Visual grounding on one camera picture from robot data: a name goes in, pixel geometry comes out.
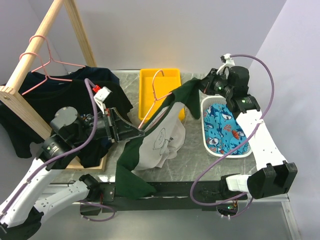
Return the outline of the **green and white t shirt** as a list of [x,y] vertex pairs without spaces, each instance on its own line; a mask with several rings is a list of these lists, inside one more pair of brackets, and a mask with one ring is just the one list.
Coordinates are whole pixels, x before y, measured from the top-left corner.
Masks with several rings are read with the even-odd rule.
[[115,190],[121,197],[136,200],[156,192],[134,172],[161,168],[166,160],[177,156],[186,137],[179,113],[187,108],[194,119],[200,118],[199,87],[200,79],[192,78],[172,90],[142,127],[145,135],[125,144],[115,172]]

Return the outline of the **yellow plastic tray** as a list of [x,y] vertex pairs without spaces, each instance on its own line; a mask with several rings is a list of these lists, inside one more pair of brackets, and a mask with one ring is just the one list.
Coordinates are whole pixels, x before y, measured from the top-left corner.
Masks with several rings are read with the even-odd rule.
[[[182,85],[180,70],[178,68],[163,68],[162,70],[164,72],[164,76],[159,73],[154,82],[156,96],[158,98],[168,94]],[[152,80],[157,71],[157,68],[143,68],[139,72],[138,118],[140,121],[143,120],[144,116],[154,102]],[[152,117],[164,100],[165,99],[161,99],[155,103],[145,122]]]

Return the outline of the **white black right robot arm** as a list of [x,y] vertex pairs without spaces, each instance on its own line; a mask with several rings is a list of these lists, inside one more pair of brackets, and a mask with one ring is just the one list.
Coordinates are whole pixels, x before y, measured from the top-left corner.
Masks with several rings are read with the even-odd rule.
[[249,78],[245,67],[221,66],[211,69],[200,81],[199,89],[204,94],[225,99],[255,159],[257,171],[252,175],[231,174],[221,178],[219,195],[226,200],[236,192],[250,194],[254,199],[286,194],[298,173],[296,164],[288,162],[273,141],[264,122],[266,111],[248,93]]

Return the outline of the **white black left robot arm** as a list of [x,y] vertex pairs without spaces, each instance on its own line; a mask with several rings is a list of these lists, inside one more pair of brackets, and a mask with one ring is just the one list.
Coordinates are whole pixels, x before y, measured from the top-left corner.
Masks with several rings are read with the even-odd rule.
[[59,109],[50,122],[53,135],[47,138],[31,167],[12,194],[0,206],[0,238],[27,240],[54,214],[78,201],[101,197],[98,181],[90,174],[49,197],[40,199],[52,180],[79,154],[76,145],[106,138],[121,142],[140,138],[145,132],[106,108],[102,115],[83,120],[71,106]]

